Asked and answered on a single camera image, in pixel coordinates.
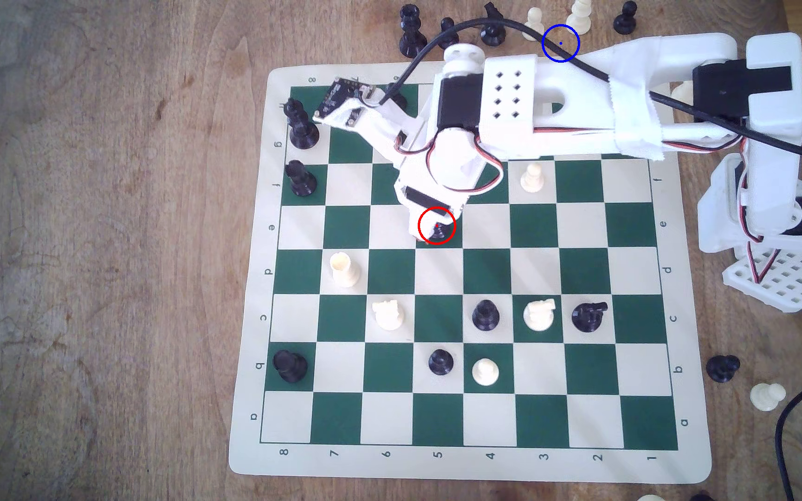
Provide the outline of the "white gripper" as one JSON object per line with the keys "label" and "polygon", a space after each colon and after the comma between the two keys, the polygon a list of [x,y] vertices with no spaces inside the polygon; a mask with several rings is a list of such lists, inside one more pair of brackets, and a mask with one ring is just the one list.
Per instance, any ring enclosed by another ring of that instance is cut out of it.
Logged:
{"label": "white gripper", "polygon": [[473,133],[439,132],[429,111],[416,118],[402,111],[374,111],[373,132],[374,148],[397,170],[393,194],[399,203],[416,210],[415,237],[421,242],[431,241],[435,232],[437,214],[428,207],[446,206],[451,215],[444,224],[454,224],[473,190],[484,187],[483,171],[489,179],[497,176],[497,169],[477,152]]}

